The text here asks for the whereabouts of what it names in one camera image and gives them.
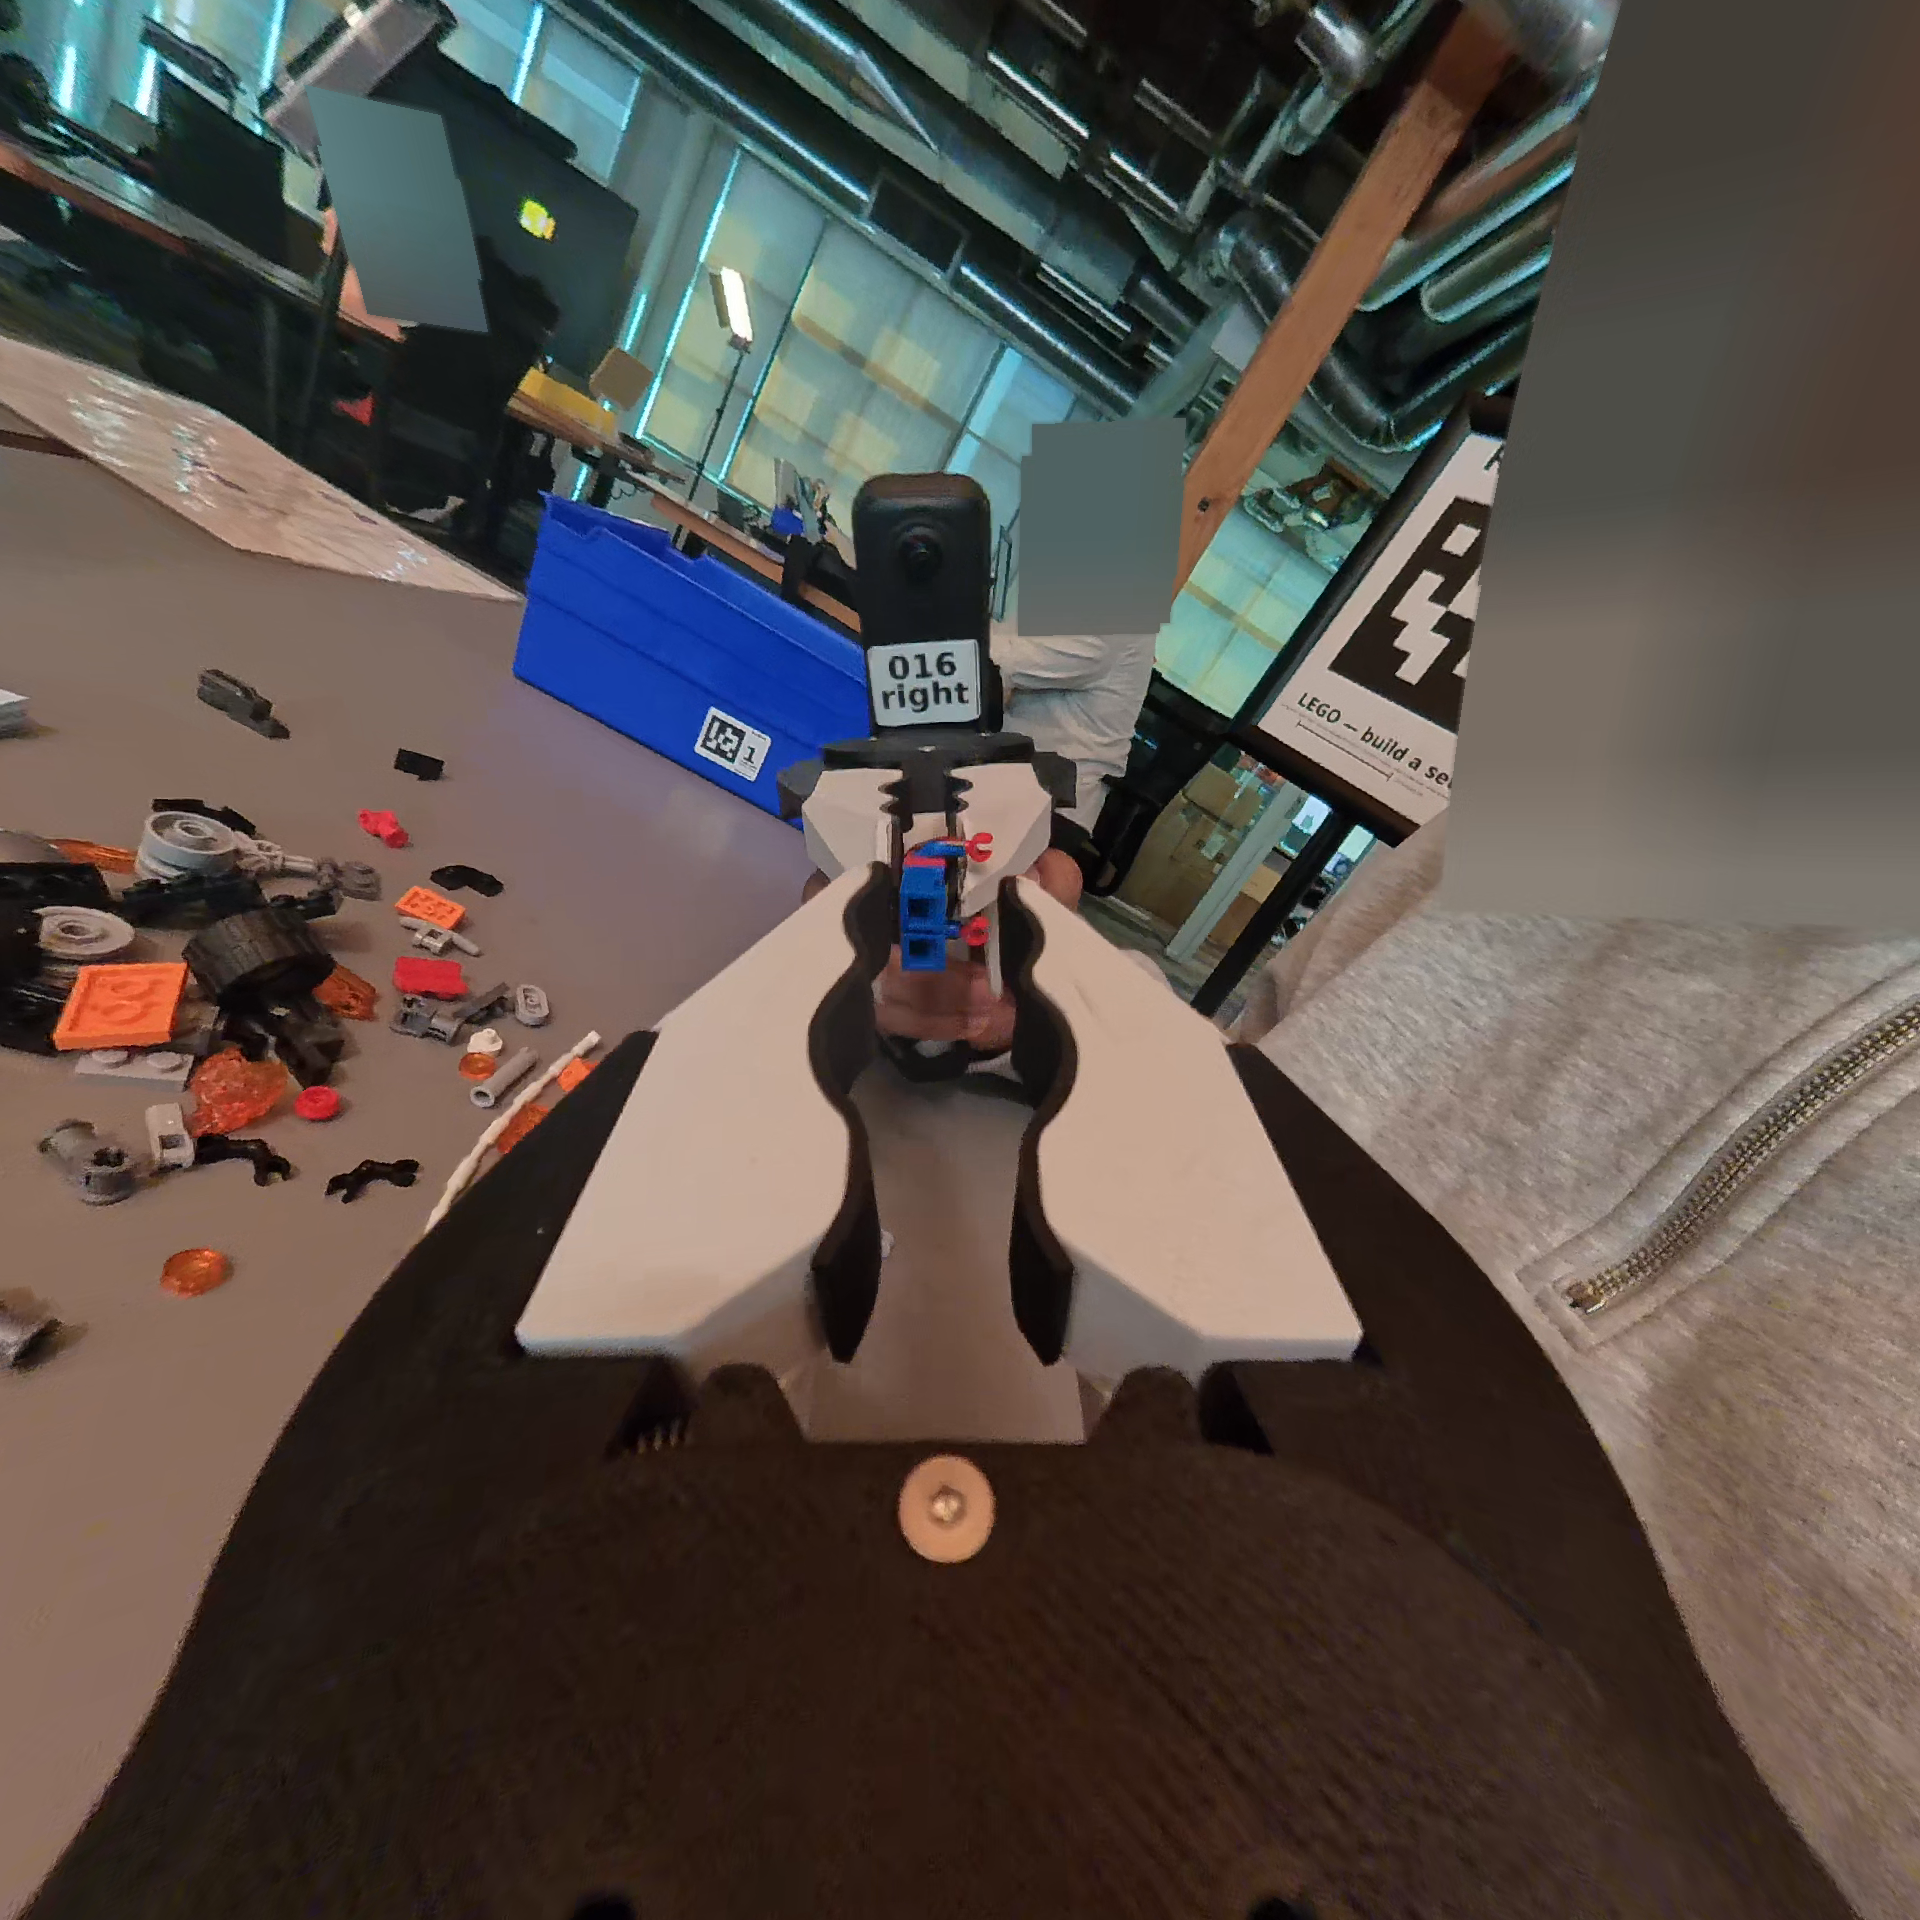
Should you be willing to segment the person's right forearm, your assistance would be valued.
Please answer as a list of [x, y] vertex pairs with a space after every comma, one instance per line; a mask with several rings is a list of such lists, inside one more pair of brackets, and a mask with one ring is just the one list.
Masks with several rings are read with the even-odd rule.
[[1376, 845], [1284, 946], [1244, 980], [1235, 1019], [1219, 1017], [1227, 1043], [1262, 1043], [1339, 972], [1432, 899], [1445, 865], [1448, 813], [1435, 813], [1393, 848]]

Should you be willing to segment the grey zip hoodie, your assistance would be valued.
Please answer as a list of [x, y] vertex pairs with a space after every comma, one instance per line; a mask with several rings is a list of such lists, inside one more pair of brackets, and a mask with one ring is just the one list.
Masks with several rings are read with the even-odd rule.
[[1435, 895], [1255, 1048], [1541, 1347], [1843, 1899], [1916, 1915], [1916, 935]]

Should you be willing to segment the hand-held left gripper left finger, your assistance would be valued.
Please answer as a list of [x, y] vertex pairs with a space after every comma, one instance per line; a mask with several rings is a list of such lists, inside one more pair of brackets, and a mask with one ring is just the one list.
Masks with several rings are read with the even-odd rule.
[[880, 1287], [868, 1132], [884, 865], [846, 874], [689, 995], [640, 1073], [517, 1323], [532, 1355], [851, 1362]]

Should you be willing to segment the blue plastic bin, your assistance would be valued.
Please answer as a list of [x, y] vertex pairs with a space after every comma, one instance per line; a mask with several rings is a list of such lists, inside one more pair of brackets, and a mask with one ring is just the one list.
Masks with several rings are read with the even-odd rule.
[[544, 497], [515, 679], [761, 811], [871, 731], [862, 650], [657, 528]]

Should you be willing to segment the black monitor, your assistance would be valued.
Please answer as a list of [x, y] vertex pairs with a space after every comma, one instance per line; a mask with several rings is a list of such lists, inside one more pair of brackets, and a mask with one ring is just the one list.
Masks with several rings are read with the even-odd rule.
[[549, 357], [585, 377], [612, 348], [627, 307], [624, 266], [637, 212], [587, 176], [573, 144], [493, 87], [439, 95], [471, 228], [537, 279], [559, 323]]

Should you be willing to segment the metal ventilation duct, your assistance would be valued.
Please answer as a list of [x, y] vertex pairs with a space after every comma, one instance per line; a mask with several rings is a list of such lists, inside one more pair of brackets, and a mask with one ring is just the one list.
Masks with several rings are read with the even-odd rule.
[[1297, 84], [1260, 143], [1221, 163], [1232, 209], [1207, 233], [1203, 275], [1221, 311], [1211, 353], [1244, 370], [1448, 17], [1497, 33], [1505, 72], [1303, 395], [1311, 429], [1351, 463], [1407, 457], [1468, 393], [1519, 375], [1616, 5], [1301, 5]]

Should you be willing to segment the flat cardboard sheet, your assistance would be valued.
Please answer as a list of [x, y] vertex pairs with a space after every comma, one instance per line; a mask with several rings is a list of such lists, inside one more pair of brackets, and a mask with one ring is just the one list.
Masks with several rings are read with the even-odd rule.
[[4, 338], [3, 402], [45, 441], [240, 554], [518, 602], [512, 587], [302, 469], [240, 423], [129, 375]]

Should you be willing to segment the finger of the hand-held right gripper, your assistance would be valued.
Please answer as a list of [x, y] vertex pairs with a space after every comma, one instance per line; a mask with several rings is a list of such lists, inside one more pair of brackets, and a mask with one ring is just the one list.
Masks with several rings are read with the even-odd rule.
[[800, 827], [814, 876], [801, 884], [808, 903], [846, 874], [864, 876], [880, 867], [897, 874], [897, 819], [894, 788], [901, 772], [817, 772], [808, 788]]
[[1053, 804], [1037, 772], [963, 772], [960, 781], [960, 909], [988, 909], [1003, 881], [1029, 874], [1049, 850]]

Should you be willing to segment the scattered lego pieces pile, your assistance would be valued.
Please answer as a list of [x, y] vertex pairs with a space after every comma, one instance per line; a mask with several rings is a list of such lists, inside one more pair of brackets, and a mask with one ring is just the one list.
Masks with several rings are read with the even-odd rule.
[[221, 674], [4, 695], [4, 1378], [168, 1375], [592, 1071], [446, 827], [476, 781], [388, 735]]

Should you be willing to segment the brown cardboard box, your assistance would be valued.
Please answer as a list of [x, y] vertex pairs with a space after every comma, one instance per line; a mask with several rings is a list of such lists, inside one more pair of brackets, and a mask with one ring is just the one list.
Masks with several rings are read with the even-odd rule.
[[1147, 831], [1115, 899], [1174, 969], [1224, 953], [1289, 865], [1281, 844], [1310, 797], [1230, 752], [1207, 763]]

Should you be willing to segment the person's right hand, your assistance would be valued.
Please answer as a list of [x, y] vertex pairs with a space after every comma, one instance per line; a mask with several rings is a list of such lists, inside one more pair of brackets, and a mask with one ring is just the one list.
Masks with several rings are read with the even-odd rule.
[[982, 968], [951, 962], [941, 973], [904, 973], [897, 960], [872, 984], [875, 1026], [919, 1044], [967, 1044], [999, 1056], [1012, 1044], [1016, 1005], [992, 992]]

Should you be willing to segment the black framed marker sign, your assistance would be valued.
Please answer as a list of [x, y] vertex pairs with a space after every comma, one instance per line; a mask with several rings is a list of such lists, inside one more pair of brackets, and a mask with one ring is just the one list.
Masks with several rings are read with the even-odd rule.
[[1454, 409], [1235, 713], [1227, 744], [1323, 816], [1191, 997], [1195, 1013], [1227, 1005], [1356, 835], [1393, 848], [1446, 808], [1510, 415], [1508, 393]]

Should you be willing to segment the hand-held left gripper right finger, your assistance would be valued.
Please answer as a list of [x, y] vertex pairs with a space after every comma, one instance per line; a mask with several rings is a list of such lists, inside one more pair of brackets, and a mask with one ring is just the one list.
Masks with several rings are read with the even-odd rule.
[[1029, 1121], [1015, 1323], [1043, 1364], [1351, 1360], [1361, 1343], [1244, 1066], [1208, 1019], [1033, 881], [999, 895]]

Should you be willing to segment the light panel on stand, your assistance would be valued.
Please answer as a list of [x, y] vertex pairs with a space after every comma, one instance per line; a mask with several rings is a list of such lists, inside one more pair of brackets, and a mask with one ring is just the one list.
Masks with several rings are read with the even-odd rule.
[[713, 448], [721, 433], [721, 426], [728, 415], [731, 399], [735, 393], [735, 385], [741, 372], [751, 357], [755, 351], [755, 323], [751, 323], [751, 303], [750, 288], [743, 279], [741, 271], [735, 268], [718, 268], [709, 272], [711, 282], [711, 303], [715, 308], [715, 320], [719, 330], [726, 335], [726, 353], [731, 355], [726, 362], [726, 375], [719, 391], [719, 399], [713, 407], [709, 433], [701, 447], [701, 452], [693, 467], [693, 476], [688, 482], [688, 500], [699, 495], [699, 487], [709, 474]]

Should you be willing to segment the wooden support post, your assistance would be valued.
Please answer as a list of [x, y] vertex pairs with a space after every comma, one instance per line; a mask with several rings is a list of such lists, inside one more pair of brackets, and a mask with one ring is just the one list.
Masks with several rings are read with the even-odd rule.
[[1513, 40], [1480, 13], [1464, 7], [1448, 24], [1188, 464], [1174, 593], [1188, 586], [1358, 300], [1513, 60]]

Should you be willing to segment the small blue red lego assembly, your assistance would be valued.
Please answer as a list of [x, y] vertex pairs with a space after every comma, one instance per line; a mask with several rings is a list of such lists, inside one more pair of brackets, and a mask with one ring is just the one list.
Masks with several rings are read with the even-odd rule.
[[965, 881], [995, 853], [992, 832], [931, 837], [901, 856], [895, 888], [897, 968], [907, 976], [944, 973], [948, 949], [988, 965], [992, 925], [984, 909], [963, 915]]

